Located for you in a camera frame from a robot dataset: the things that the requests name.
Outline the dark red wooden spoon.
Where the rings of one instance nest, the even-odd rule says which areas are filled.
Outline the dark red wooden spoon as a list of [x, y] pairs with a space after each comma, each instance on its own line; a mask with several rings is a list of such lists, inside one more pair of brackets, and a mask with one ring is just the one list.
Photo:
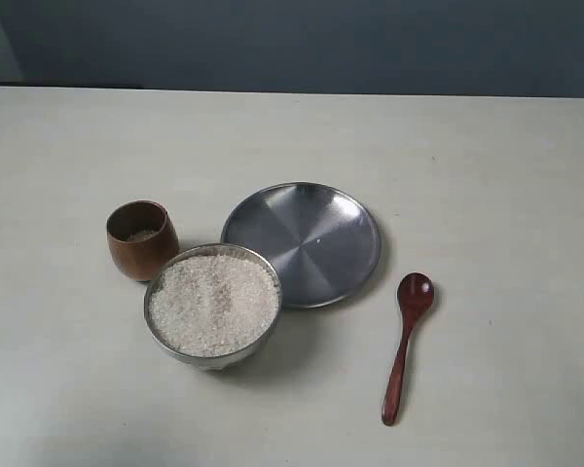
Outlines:
[[398, 416], [410, 336], [433, 305], [433, 283], [426, 275], [411, 272], [400, 281], [396, 299], [402, 315], [402, 333], [383, 399], [382, 422], [386, 426], [392, 426]]

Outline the steel bowl of rice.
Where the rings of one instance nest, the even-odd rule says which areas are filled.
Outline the steel bowl of rice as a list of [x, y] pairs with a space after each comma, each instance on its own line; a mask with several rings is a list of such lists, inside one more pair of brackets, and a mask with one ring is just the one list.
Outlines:
[[274, 267], [237, 245], [210, 243], [167, 262], [149, 282], [147, 327], [170, 357], [206, 371], [233, 366], [266, 343], [282, 309]]

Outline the brown wooden cup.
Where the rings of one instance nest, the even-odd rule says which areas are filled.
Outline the brown wooden cup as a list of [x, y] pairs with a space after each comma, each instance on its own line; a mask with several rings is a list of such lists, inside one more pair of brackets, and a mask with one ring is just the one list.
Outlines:
[[106, 221], [111, 258], [130, 279], [145, 282], [179, 253], [179, 240], [166, 209], [136, 200], [115, 209]]

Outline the round steel plate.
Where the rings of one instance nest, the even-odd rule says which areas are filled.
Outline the round steel plate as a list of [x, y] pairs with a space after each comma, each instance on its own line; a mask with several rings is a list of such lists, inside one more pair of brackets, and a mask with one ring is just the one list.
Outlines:
[[331, 305], [371, 278], [382, 237], [370, 211], [345, 192], [312, 182], [260, 190], [230, 214], [220, 241], [264, 257], [280, 280], [283, 305]]

